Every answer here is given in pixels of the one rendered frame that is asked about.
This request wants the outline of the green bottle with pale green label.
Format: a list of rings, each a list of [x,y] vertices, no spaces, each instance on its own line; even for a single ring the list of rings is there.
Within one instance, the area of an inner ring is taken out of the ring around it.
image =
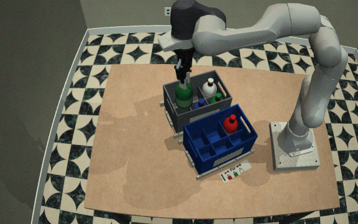
[[[211,98],[209,103],[211,104],[211,103],[215,103],[215,102],[221,101],[221,100],[223,100],[223,98],[221,98],[221,94],[217,93],[216,96]]]
[[[186,90],[180,88],[180,84],[178,84],[177,87],[175,88],[175,100],[176,100],[176,105],[180,109],[185,110],[192,106],[193,88],[189,83],[187,83],[187,80],[186,80]]]

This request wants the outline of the white paper pick list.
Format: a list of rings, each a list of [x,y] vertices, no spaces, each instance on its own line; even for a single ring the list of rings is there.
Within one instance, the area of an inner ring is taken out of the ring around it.
[[[252,168],[252,166],[249,164],[249,161],[246,159],[239,164],[235,165],[234,167],[222,172],[219,174],[220,178],[223,180],[223,182],[227,182],[236,176],[240,175],[241,173],[249,170]]]

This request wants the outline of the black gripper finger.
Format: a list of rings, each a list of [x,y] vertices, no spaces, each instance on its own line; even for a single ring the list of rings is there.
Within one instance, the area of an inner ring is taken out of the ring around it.
[[[193,60],[193,55],[189,56],[188,66],[186,67],[187,83],[190,83],[190,72],[192,71],[190,70],[190,68],[192,67],[192,60]]]
[[[188,65],[188,60],[189,57],[186,57],[185,64],[181,64],[181,59],[179,59],[178,65],[174,66],[177,75],[177,80],[180,80],[180,88],[183,88],[185,90],[186,90],[186,67]]]

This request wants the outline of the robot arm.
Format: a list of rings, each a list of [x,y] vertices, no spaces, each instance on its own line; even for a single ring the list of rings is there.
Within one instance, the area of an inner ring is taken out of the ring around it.
[[[170,13],[172,29],[158,38],[164,52],[194,47],[205,56],[271,44],[276,39],[307,34],[317,61],[312,76],[303,79],[295,110],[277,141],[290,157],[313,152],[310,128],[322,125],[331,95],[344,73],[348,53],[326,16],[317,8],[299,3],[266,8],[252,27],[226,30],[226,16],[195,0],[177,0]]]

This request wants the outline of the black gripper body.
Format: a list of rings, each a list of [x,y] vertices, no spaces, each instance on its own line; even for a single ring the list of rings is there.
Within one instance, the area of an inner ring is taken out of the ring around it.
[[[181,59],[181,64],[185,64],[186,57],[193,55],[195,52],[195,48],[192,47],[190,49],[177,49],[177,50],[174,50],[174,52],[178,56],[177,61],[179,61],[179,59]]]

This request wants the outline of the dark grey divided crate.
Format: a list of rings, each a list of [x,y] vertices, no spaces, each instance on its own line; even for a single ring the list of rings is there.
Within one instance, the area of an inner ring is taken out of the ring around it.
[[[212,78],[214,80],[213,83],[215,83],[215,85],[217,86],[216,93],[220,93],[223,98],[223,100],[212,104],[209,104],[209,101],[215,95],[205,98],[204,94],[202,93],[203,85],[208,82],[209,78]],[[219,86],[218,81],[221,84],[223,90],[225,91],[226,96],[221,87]],[[176,105],[175,88],[179,83],[180,81],[177,80],[163,85],[164,106],[166,111],[168,111],[176,133],[180,133],[183,131],[183,125],[194,122],[198,119],[204,118],[231,106],[232,96],[216,70],[200,73],[198,75],[190,77],[190,85],[193,88],[193,104],[191,108],[185,110],[180,109]],[[199,102],[200,98],[203,98],[204,102],[207,105],[193,110],[194,104]]]

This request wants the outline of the dark blue crate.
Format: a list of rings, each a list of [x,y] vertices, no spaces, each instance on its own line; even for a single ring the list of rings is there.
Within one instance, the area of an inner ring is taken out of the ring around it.
[[[239,125],[237,132],[227,135],[223,122],[232,114]],[[183,145],[199,175],[249,152],[257,137],[238,104],[183,125]]]

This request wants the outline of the red bottle with pink label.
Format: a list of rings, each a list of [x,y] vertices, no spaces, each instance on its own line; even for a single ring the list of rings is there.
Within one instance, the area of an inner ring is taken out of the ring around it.
[[[223,122],[223,128],[226,131],[227,135],[235,133],[238,129],[238,121],[236,116],[232,114],[230,117],[226,118]]]

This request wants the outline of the white bottle with grey label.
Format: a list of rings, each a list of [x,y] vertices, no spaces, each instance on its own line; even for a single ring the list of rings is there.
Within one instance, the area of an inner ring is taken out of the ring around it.
[[[213,95],[216,94],[216,92],[217,92],[217,86],[215,85],[215,83],[213,83],[213,79],[212,79],[212,78],[209,78],[209,79],[208,79],[208,82],[206,82],[206,83],[203,85],[202,92],[203,92],[205,98],[208,98],[208,97],[213,96]]]

